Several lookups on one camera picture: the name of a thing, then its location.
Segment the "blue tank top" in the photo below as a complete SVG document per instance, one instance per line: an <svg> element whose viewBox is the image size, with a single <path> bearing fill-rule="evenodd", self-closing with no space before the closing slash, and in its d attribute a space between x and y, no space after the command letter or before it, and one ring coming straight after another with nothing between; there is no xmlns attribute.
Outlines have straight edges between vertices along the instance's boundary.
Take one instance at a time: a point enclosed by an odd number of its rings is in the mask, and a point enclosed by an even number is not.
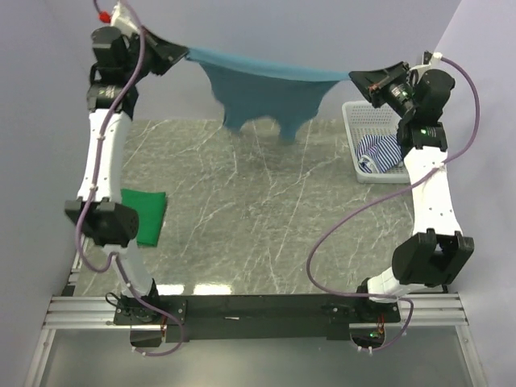
<svg viewBox="0 0 516 387"><path fill-rule="evenodd" d="M269 118L279 137L292 143L302 125L318 114L325 95L350 79L347 72L299 66L190 48L187 60L200 65L214 98L223 106L223 126L234 133L255 119Z"/></svg>

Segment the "green tank top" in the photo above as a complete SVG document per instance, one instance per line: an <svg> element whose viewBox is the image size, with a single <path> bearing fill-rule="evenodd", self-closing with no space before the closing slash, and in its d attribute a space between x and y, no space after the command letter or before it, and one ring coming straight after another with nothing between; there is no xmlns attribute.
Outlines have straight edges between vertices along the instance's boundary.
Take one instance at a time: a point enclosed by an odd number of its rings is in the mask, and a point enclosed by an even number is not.
<svg viewBox="0 0 516 387"><path fill-rule="evenodd" d="M122 204L134 209L139 216L138 245L156 247L164 221L166 192L122 189Z"/></svg>

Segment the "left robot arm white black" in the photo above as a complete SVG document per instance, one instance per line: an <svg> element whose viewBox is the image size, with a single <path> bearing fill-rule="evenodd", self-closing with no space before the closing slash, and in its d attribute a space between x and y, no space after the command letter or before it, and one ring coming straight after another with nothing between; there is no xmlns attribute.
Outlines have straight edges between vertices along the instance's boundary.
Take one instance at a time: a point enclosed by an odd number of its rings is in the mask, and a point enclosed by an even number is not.
<svg viewBox="0 0 516 387"><path fill-rule="evenodd" d="M100 27L91 39L95 62L86 95L87 161L77 196L65 203L64 212L75 226L83 265L94 273L113 268L118 274L123 293L116 309L144 324L157 319L172 322L175 316L166 310L139 253L139 216L122 204L121 179L124 144L139 97L137 83L150 73L165 74L188 49L146 29L122 32Z"/></svg>

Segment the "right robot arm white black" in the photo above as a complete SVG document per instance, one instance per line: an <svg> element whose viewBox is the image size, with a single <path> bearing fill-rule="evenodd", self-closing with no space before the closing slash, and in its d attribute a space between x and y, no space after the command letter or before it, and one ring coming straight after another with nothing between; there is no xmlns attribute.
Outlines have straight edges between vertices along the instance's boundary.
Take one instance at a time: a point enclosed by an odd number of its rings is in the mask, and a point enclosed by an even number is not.
<svg viewBox="0 0 516 387"><path fill-rule="evenodd" d="M400 118L397 142L410 178L414 229L383 273L363 282L354 301L357 318L371 322L416 290L450 285L474 252L474 241L456 220L447 177L447 137L440 117L456 85L440 69L413 74L405 62L373 71L352 71L355 87L375 108L388 105Z"/></svg>

